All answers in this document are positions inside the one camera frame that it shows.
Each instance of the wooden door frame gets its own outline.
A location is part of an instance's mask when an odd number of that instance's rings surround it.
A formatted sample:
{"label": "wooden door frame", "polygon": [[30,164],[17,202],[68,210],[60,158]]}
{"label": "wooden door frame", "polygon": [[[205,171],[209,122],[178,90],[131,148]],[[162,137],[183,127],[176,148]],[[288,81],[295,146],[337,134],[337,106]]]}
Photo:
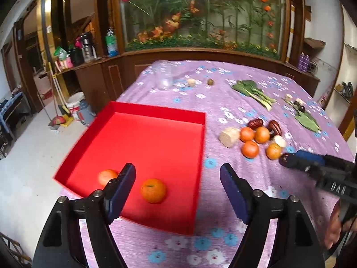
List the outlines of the wooden door frame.
{"label": "wooden door frame", "polygon": [[10,76],[8,67],[7,67],[6,61],[5,61],[6,56],[10,52],[11,48],[12,48],[12,40],[3,46],[3,48],[1,49],[1,55],[2,55],[2,63],[4,64],[6,79],[8,80],[8,86],[10,88],[10,91],[13,91],[16,88],[15,77],[14,77],[14,74],[12,74],[12,76]]}
{"label": "wooden door frame", "polygon": [[12,43],[14,45],[16,65],[21,77],[23,91],[27,96],[31,109],[34,112],[39,112],[43,107],[37,96],[37,87],[35,81],[33,80],[33,70],[27,57],[24,36],[24,21],[25,18],[21,18],[19,21],[15,22],[12,29]]}

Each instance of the broom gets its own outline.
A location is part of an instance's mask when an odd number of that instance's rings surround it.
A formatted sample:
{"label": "broom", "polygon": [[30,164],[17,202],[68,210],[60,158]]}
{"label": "broom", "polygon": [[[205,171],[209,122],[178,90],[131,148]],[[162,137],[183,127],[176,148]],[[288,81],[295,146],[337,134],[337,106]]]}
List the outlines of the broom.
{"label": "broom", "polygon": [[55,106],[55,111],[56,111],[56,117],[54,117],[51,122],[52,124],[54,125],[60,125],[60,124],[64,124],[66,122],[66,119],[63,118],[62,116],[59,116],[58,115],[58,112],[57,112],[57,106],[56,106],[56,99],[55,99],[55,92],[53,91],[53,84],[52,84],[52,79],[50,79],[50,82],[51,82],[51,88],[52,88],[52,93],[53,93],[53,104]]}

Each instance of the robotic arm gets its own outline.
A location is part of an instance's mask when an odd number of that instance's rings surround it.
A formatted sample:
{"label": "robotic arm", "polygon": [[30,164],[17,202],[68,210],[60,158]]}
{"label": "robotic arm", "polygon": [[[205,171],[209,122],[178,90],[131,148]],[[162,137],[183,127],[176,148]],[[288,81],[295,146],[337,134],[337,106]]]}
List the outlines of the robotic arm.
{"label": "robotic arm", "polygon": [[[86,219],[99,268],[127,268],[109,225],[118,218],[135,181],[135,167],[127,163],[116,179],[87,198],[58,198],[41,233],[33,268],[88,267],[78,219]],[[317,235],[299,198],[270,198],[253,190],[230,164],[221,166],[220,179],[236,216],[248,225],[229,268],[256,268],[270,219],[278,219],[269,267],[323,268]]]}

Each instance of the white wall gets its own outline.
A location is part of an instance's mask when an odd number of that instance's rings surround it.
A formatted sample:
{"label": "white wall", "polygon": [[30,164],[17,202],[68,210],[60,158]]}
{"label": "white wall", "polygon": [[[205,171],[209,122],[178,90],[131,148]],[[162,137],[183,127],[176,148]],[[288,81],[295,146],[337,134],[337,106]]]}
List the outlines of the white wall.
{"label": "white wall", "polygon": [[311,22],[307,21],[305,24],[305,37],[326,42],[324,49],[317,55],[319,60],[329,65],[319,67],[316,73],[320,83],[314,99],[318,100],[333,84],[336,77],[343,43],[342,13],[339,0],[305,0],[305,3],[311,6]]}

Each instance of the green leaf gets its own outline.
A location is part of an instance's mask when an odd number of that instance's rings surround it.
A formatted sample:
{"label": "green leaf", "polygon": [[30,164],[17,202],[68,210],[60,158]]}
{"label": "green leaf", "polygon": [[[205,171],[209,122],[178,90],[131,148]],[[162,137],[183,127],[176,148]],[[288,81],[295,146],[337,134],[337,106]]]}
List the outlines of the green leaf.
{"label": "green leaf", "polygon": [[317,132],[320,130],[319,126],[315,124],[313,120],[307,117],[304,113],[301,112],[301,115],[296,115],[295,119],[299,121],[301,125],[303,125],[306,129],[309,129],[313,132]]}

